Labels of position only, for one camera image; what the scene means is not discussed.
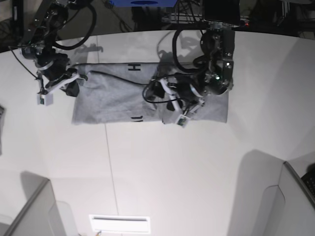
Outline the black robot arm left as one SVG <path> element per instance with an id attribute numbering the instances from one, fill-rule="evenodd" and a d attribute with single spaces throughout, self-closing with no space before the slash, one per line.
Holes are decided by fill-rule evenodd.
<path id="1" fill-rule="evenodd" d="M 151 104 L 166 103 L 171 111 L 187 114 L 204 106 L 208 95 L 222 95 L 233 87 L 235 31 L 241 22 L 238 0 L 203 0 L 201 31 L 202 55 L 192 61 L 192 68 L 178 60 L 177 40 L 183 28 L 172 38 L 172 57 L 179 72 L 159 76 L 145 86 L 143 99 Z"/>

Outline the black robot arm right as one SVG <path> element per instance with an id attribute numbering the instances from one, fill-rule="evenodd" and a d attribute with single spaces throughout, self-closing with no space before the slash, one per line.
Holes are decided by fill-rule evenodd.
<path id="1" fill-rule="evenodd" d="M 63 29 L 72 18 L 69 11 L 79 13 L 88 9 L 92 15 L 91 25 L 86 35 L 71 46 L 57 42 L 58 32 Z M 97 21 L 97 12 L 90 0 L 44 0 L 41 2 L 33 21 L 24 33 L 18 48 L 25 59 L 32 60 L 37 68 L 31 73 L 39 83 L 38 95 L 43 97 L 55 90 L 62 90 L 66 95 L 77 97 L 79 82 L 86 81 L 77 69 L 70 67 L 70 59 L 65 53 L 77 49 L 92 35 Z"/>

